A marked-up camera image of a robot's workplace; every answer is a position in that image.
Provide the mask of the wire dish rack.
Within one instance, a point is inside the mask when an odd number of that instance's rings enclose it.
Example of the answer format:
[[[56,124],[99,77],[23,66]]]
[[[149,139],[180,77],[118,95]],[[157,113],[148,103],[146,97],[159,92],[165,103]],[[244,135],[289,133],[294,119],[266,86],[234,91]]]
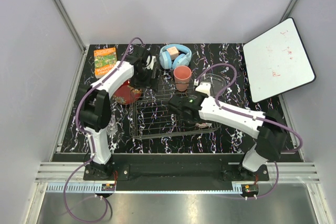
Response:
[[[216,122],[211,128],[199,129],[188,124],[169,110],[168,101],[173,96],[187,97],[194,94],[192,84],[181,92],[174,83],[159,84],[156,91],[147,89],[139,100],[130,106],[130,135],[137,139],[186,136],[214,132],[219,128]]]

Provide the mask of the clear glass plate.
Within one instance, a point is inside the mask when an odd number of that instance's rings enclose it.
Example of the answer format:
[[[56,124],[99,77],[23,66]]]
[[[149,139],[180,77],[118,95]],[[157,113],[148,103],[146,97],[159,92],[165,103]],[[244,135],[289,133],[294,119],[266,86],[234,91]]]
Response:
[[[206,94],[208,96],[215,97],[220,90],[227,85],[227,82],[221,76],[213,73],[207,73],[201,77],[200,84],[206,84]]]

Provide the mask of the blue patterned bowl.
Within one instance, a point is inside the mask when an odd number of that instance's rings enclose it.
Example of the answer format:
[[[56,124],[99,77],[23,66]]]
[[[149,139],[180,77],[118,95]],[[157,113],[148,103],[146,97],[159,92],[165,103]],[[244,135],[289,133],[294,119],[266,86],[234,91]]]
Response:
[[[199,129],[207,129],[212,127],[212,123],[210,122],[203,122],[203,123],[196,123],[195,126]]]

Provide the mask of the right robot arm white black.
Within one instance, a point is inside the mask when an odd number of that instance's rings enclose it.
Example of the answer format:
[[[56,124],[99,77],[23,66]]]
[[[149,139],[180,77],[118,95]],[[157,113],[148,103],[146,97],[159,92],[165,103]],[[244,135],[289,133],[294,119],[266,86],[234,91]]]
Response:
[[[256,176],[261,165],[277,162],[288,138],[288,130],[277,120],[277,111],[268,113],[242,109],[197,93],[188,97],[173,96],[168,101],[171,111],[188,123],[216,122],[251,136],[254,146],[245,154],[238,167],[239,176],[250,180]]]

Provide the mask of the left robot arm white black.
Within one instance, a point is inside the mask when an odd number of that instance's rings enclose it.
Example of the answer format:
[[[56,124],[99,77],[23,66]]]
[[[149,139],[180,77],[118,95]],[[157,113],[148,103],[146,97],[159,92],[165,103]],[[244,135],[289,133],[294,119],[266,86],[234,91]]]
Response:
[[[135,45],[132,52],[126,51],[107,74],[84,89],[76,111],[76,127],[85,134],[90,146],[90,159],[85,162],[85,167],[94,169],[103,180],[113,175],[107,134],[112,116],[110,100],[128,80],[134,88],[156,90],[157,62],[157,57],[148,49]]]

